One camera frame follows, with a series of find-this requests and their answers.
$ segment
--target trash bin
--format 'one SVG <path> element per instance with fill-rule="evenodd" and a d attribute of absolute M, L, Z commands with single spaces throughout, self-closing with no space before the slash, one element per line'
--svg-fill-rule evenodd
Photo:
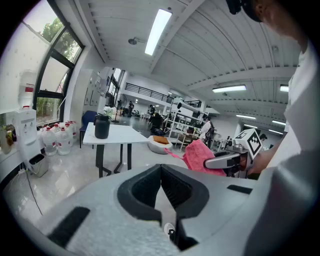
<path fill-rule="evenodd" d="M 37 154 L 29 160 L 29 163 L 32 167 L 32 172 L 41 177 L 48 171 L 48 161 L 43 154 Z"/>

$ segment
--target blue chair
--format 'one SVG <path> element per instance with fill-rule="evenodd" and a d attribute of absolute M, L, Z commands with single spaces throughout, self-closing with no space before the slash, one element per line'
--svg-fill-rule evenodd
<path fill-rule="evenodd" d="M 84 139 L 84 136 L 85 136 L 85 132 L 86 132 L 86 129 L 87 129 L 87 126 L 90 122 L 94 122 L 95 120 L 95 116 L 97 115 L 97 112 L 95 111 L 86 111 L 84 113 L 84 115 L 82 116 L 82 127 L 79 129 L 79 135 L 80 135 L 80 149 L 81 149 L 81 134 L 82 134 L 82 139 Z"/>

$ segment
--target white pouf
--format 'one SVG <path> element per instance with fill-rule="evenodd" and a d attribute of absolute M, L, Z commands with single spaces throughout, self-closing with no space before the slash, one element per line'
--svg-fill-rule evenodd
<path fill-rule="evenodd" d="M 158 143 L 158 142 L 155 142 L 154 141 L 154 136 L 151 135 L 149 138 L 148 138 L 149 142 L 148 142 L 148 147 L 149 149 L 152 151 L 152 152 L 155 152 L 157 154 L 167 154 L 165 152 L 164 149 L 171 149 L 173 147 L 172 143 L 168 140 L 169 144 L 162 144 L 162 143 Z"/>

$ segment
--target black table leg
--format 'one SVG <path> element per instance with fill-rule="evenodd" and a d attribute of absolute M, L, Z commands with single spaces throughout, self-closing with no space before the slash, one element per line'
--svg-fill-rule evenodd
<path fill-rule="evenodd" d="M 131 170 L 131 151 L 132 151 L 132 144 L 128 144 L 128 170 Z"/>
<path fill-rule="evenodd" d="M 118 168 L 122 165 L 122 155 L 123 155 L 123 151 L 124 151 L 124 145 L 121 144 L 120 145 L 120 163 L 118 163 L 118 165 L 116 166 L 116 168 L 114 169 L 114 173 L 118 174 L 120 173 L 120 171 L 118 171 Z"/>
<path fill-rule="evenodd" d="M 104 167 L 104 150 L 105 145 L 96 145 L 95 153 L 95 166 L 99 167 L 99 178 L 103 177 L 103 172 L 106 172 L 106 175 L 111 175 L 111 171 Z"/>

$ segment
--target pink towel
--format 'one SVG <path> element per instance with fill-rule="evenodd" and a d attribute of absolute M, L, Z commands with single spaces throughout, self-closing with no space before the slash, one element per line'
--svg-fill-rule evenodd
<path fill-rule="evenodd" d="M 165 152 L 174 158 L 182 159 L 189 170 L 213 174 L 218 176 L 226 176 L 224 170 L 222 169 L 208 169 L 204 166 L 205 160 L 215 158 L 214 153 L 201 141 L 201 139 L 194 140 L 191 144 L 186 146 L 185 154 L 179 157 L 176 154 L 173 154 L 169 149 L 165 148 Z"/>

